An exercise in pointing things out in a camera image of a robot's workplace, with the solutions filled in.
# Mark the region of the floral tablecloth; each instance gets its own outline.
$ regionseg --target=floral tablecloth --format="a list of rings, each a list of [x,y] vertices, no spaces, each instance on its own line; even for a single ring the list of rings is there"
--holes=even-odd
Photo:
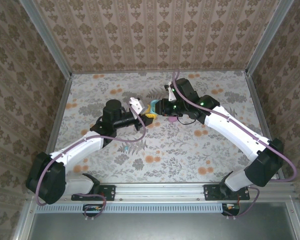
[[[181,72],[180,78],[189,79],[199,96],[211,95],[235,118],[261,134],[243,71],[187,71]],[[124,102],[139,97],[146,105],[168,97],[164,84],[171,79],[171,72],[73,75],[56,149],[83,136],[101,116],[108,100],[118,99],[128,108]],[[188,117],[180,120],[192,121]],[[134,126],[117,131],[122,139],[140,136]],[[83,159],[70,174],[88,172],[102,183],[216,182],[248,163],[246,156],[215,130],[199,122],[182,125],[158,116],[146,128],[143,140],[112,141]]]

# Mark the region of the wallpaper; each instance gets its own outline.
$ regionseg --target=wallpaper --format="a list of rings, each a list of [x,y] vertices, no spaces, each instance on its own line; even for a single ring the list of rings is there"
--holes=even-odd
[[[297,167],[300,194],[300,0],[294,1],[252,77],[269,130],[284,142],[284,153]],[[284,173],[290,176],[291,168]]]
[[[18,223],[24,182],[46,150],[64,84],[21,4],[0,0],[0,240]]]
[[[235,118],[261,134],[243,71],[181,72],[199,96],[211,95]],[[102,115],[106,102],[118,99],[127,109],[130,97],[147,105],[168,98],[164,85],[171,72],[75,74],[56,148],[81,138]],[[193,120],[181,117],[182,123]],[[141,136],[134,126],[121,128],[117,137]],[[158,116],[146,127],[143,140],[112,141],[82,159],[70,174],[89,173],[102,183],[176,183],[220,181],[230,171],[249,164],[246,156],[224,136],[199,122],[182,125]]]
[[[244,69],[278,0],[35,0],[75,73]]]

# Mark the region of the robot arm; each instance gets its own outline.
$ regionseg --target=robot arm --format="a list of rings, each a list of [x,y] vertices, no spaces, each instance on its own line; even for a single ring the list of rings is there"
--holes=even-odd
[[[32,192],[36,192],[39,178],[45,167],[52,159],[56,161],[51,165],[45,174],[40,185],[39,197],[48,204],[53,204],[62,195],[72,194],[97,194],[100,182],[89,174],[67,175],[75,165],[91,153],[107,146],[112,140],[98,136],[115,138],[117,129],[134,125],[137,131],[142,124],[137,119],[140,116],[145,126],[152,123],[153,119],[145,115],[140,115],[145,109],[142,101],[132,97],[129,101],[134,112],[126,112],[122,108],[121,102],[115,99],[109,100],[103,108],[102,121],[97,120],[96,124],[90,128],[83,137],[69,146],[46,154],[39,153],[31,167],[26,180],[26,187]]]
[[[170,117],[182,117],[183,115],[188,115],[191,119],[198,120],[200,123],[206,124],[208,127],[218,131],[235,144],[251,161],[251,164],[245,169],[229,173],[220,182],[220,191],[223,196],[229,196],[233,192],[253,184],[264,187],[273,175],[281,168],[283,160],[265,148],[265,146],[253,140],[243,130],[230,123],[229,119],[236,121],[245,130],[258,137],[264,143],[268,143],[279,152],[283,151],[282,142],[278,139],[270,141],[268,138],[253,132],[251,129],[231,116],[225,108],[211,96],[205,95],[199,97],[187,79],[178,79],[176,84],[182,95],[184,95],[188,100],[207,109],[222,113],[228,116],[228,119],[189,105],[177,94],[173,84],[171,83],[164,86],[169,92],[168,99],[164,98],[159,100],[155,104],[155,112],[159,115]]]

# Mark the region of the black cable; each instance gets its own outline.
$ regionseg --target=black cable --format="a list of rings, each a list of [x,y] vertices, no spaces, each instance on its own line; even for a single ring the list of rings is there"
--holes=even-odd
[[[187,108],[187,106],[186,106],[186,102],[185,101],[183,101],[183,105],[184,105],[184,108],[188,111],[188,112],[190,112],[190,110]],[[197,121],[197,119],[195,119],[194,121],[192,121],[192,122],[188,122],[188,123],[183,123],[183,122],[181,122],[180,120],[179,120],[179,117],[177,116],[176,117],[176,119],[178,120],[178,122],[179,123],[181,123],[182,125],[190,125],[190,124],[194,124],[196,121]]]
[[[101,120],[101,118],[102,118],[102,116],[100,116],[100,117],[96,120],[95,124],[99,123],[100,120]]]
[[[178,122],[179,123],[181,123],[182,125],[190,125],[190,124],[194,124],[196,121],[197,121],[197,119],[195,119],[194,121],[192,121],[192,122],[188,122],[188,123],[183,123],[183,122],[181,122],[180,120],[179,120],[179,117],[176,117],[176,119],[178,120]]]

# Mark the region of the small object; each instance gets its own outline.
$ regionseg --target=small object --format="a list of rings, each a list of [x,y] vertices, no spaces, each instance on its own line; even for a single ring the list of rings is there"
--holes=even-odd
[[[176,116],[170,116],[170,117],[168,118],[168,121],[169,121],[170,123],[174,123],[174,122],[178,121],[178,119],[177,119]]]
[[[157,115],[154,111],[151,110],[151,106],[148,104],[148,108],[146,111],[144,111],[144,114],[151,119],[156,119]]]
[[[231,217],[233,217],[233,219],[235,219],[234,216],[239,214],[240,206],[237,203],[234,203],[234,204],[223,203],[222,210],[223,210],[223,212],[221,214],[223,216],[226,216],[226,217],[231,216]]]

